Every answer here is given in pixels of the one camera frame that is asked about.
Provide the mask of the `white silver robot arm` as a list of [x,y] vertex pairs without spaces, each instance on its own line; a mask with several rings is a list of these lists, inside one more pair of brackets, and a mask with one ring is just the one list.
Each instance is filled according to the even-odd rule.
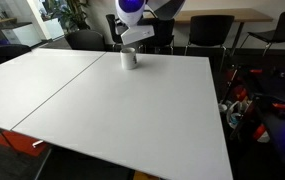
[[127,26],[137,24],[148,7],[160,20],[173,19],[186,0],[115,0],[118,18]]

